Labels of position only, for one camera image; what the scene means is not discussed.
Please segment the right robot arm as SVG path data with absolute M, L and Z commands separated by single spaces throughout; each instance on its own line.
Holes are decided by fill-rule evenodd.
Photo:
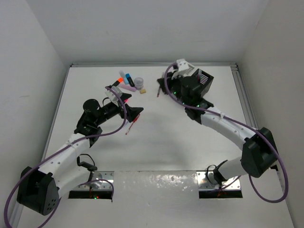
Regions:
M 165 94 L 173 94 L 187 105 L 185 112 L 190 119 L 217 131 L 242 151 L 240 157 L 230 161 L 224 160 L 217 165 L 212 173 L 207 175 L 209 183 L 221 185 L 230 178 L 247 174 L 259 178 L 277 160 L 267 143 L 261 139 L 261 136 L 264 136 L 274 146 L 273 136 L 267 128 L 250 130 L 227 120 L 219 109 L 203 98 L 212 81 L 212 76 L 203 74 L 157 79 Z

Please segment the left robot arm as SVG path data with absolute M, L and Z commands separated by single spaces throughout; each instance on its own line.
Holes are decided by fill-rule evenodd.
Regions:
M 36 168 L 27 167 L 21 173 L 17 202 L 33 211 L 48 215 L 59 199 L 74 187 L 91 178 L 97 167 L 80 161 L 80 154 L 90 149 L 102 134 L 101 124 L 116 115 L 132 122 L 144 110 L 130 107 L 126 100 L 131 94 L 108 91 L 110 102 L 100 106 L 95 99 L 83 104 L 83 114 L 69 140 L 58 152 L 47 157 Z

